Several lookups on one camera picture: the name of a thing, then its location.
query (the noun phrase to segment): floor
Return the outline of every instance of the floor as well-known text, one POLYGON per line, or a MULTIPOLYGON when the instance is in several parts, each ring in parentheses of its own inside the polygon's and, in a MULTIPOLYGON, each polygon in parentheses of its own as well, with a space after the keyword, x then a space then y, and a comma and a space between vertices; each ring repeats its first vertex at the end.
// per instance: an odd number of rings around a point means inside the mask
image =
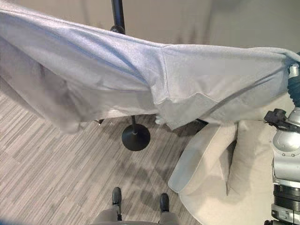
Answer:
POLYGON ((123 219, 157 222, 159 195, 170 196, 182 224, 199 223, 167 181, 190 138, 193 122, 173 132, 154 116, 137 116, 151 133, 141 152, 125 149, 121 133, 130 117, 91 121, 76 135, 63 135, 0 94, 0 218, 29 225, 85 225, 122 189, 123 219))

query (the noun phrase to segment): black shoe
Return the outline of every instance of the black shoe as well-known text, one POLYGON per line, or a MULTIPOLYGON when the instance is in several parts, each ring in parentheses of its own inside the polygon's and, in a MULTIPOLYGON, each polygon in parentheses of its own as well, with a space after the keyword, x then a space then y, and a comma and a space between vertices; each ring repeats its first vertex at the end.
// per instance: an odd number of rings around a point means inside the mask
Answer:
POLYGON ((169 196, 168 194, 163 193, 160 196, 160 211, 169 212, 169 210, 170 210, 169 196))
POLYGON ((115 187, 112 191, 112 205, 119 207, 118 217, 121 216, 122 193, 119 187, 115 187))

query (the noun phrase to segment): black stand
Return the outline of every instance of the black stand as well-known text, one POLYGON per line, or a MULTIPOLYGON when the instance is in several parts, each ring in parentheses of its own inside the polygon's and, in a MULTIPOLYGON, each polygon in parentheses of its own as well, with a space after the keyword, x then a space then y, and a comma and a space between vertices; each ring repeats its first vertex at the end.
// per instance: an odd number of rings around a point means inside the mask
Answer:
MULTIPOLYGON (((111 28, 111 31, 125 34, 122 0, 112 0, 112 13, 114 26, 111 28)), ((135 116, 131 116, 131 119, 132 125, 123 131, 122 142, 127 149, 140 151, 149 144, 150 132, 145 126, 135 123, 135 116)))

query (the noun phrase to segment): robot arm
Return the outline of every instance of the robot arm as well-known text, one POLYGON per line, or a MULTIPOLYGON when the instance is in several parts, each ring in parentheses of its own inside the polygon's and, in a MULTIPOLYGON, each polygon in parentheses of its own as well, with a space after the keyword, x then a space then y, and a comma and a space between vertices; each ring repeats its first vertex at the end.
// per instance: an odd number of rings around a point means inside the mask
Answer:
POLYGON ((272 216, 279 221, 265 225, 300 225, 300 74, 299 65, 291 65, 288 92, 295 104, 289 117, 282 109, 269 111, 264 120, 277 128, 273 138, 274 204, 272 216))

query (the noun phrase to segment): beige wall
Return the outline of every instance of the beige wall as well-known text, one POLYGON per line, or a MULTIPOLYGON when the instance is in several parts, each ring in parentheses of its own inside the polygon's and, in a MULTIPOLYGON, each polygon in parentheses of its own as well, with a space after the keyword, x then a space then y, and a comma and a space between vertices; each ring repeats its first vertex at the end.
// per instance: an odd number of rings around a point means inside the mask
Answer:
MULTIPOLYGON (((12 0, 103 29, 113 24, 111 0, 12 0)), ((123 0, 127 34, 162 43, 300 51, 299 0, 123 0)))

